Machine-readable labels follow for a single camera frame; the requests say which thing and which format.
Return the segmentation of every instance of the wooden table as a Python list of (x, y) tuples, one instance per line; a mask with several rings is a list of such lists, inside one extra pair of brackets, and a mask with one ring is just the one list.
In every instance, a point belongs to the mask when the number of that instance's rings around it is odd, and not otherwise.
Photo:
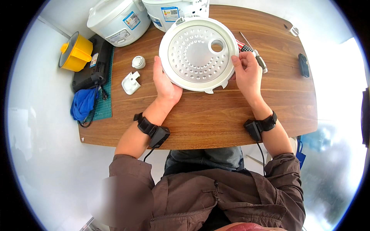
[[(210, 18), (227, 26), (235, 38), (244, 42), (241, 31), (264, 59), (268, 73), (263, 74), (261, 93), (274, 110), (289, 137), (314, 132), (317, 129), (315, 87), (310, 77), (301, 76), (298, 54), (305, 55), (299, 40), (284, 19), (260, 11), (233, 7), (210, 6)], [(148, 31), (131, 45), (116, 48), (112, 69), (112, 118), (94, 121), (87, 129), (79, 128), (84, 143), (116, 146), (132, 123), (134, 114), (143, 112), (155, 99), (153, 83), (154, 56), (158, 55), (163, 32), (151, 25)], [(141, 88), (127, 95), (121, 81), (129, 72), (132, 59), (141, 55), (146, 60), (138, 70)], [(243, 128), (247, 119), (254, 119), (252, 110), (240, 93), (236, 82), (214, 94), (184, 90), (179, 103), (172, 109), (163, 126), (169, 127), (170, 137), (160, 149), (200, 149), (252, 144), (254, 141)]]

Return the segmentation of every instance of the screwdriver handle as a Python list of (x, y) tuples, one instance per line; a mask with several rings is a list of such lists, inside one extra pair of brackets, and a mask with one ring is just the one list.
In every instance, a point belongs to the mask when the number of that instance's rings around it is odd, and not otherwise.
[(263, 74), (267, 73), (267, 66), (265, 62), (263, 61), (262, 57), (259, 55), (257, 50), (254, 50), (254, 52), (256, 53), (256, 59), (257, 59), (258, 64), (262, 67), (262, 73)]

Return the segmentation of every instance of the yellow container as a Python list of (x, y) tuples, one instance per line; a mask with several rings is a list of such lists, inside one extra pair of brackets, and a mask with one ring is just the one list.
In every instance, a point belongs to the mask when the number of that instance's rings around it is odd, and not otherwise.
[(85, 67), (87, 62), (91, 61), (93, 43), (77, 31), (67, 43), (62, 45), (60, 51), (62, 54), (59, 58), (59, 67), (78, 72)]

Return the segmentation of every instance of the drawstring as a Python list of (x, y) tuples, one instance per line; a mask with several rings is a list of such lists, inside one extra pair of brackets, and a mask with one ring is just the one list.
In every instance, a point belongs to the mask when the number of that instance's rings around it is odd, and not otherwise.
[(218, 199), (218, 180), (215, 180), (214, 184), (216, 187), (216, 191), (213, 196), (215, 197), (216, 201), (219, 202), (220, 200)]

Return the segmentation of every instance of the cutting mat grid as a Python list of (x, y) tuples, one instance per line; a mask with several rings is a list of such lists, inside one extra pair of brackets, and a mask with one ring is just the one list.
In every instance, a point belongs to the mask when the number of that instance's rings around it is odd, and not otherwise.
[[(95, 102), (95, 113), (92, 119), (93, 121), (112, 117), (111, 85), (112, 85), (113, 56), (114, 56), (114, 47), (111, 55), (111, 64), (109, 67), (108, 79), (104, 86), (102, 86), (102, 88), (104, 88), (104, 90), (107, 92), (108, 98), (105, 101), (103, 100), (103, 96), (100, 89), (99, 98)], [(90, 111), (90, 114), (87, 116), (86, 121), (90, 121), (92, 115), (93, 111)]]

